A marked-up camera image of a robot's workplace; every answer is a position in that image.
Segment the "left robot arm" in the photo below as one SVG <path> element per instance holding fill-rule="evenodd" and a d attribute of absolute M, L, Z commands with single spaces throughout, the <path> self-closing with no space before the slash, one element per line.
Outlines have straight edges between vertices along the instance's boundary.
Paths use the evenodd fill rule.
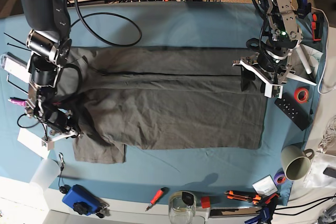
<path fill-rule="evenodd" d="M 246 42 L 254 54 L 233 61 L 241 68 L 240 87 L 245 91 L 256 78 L 263 82 L 262 92 L 268 98 L 281 98 L 285 78 L 291 72 L 288 57 L 302 41 L 290 0 L 252 0 L 262 18 L 259 37 Z"/>

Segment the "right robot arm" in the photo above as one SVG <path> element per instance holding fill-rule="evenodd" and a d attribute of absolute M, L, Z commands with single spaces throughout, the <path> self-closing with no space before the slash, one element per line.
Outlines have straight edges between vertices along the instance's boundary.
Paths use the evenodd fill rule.
<path fill-rule="evenodd" d="M 31 51 L 27 70 L 30 74 L 26 114 L 41 123 L 45 135 L 40 143 L 54 148 L 56 141 L 80 134 L 72 112 L 63 112 L 54 101 L 57 84 L 68 64 L 71 47 L 70 16 L 67 0 L 21 0 L 31 27 L 26 46 Z"/>

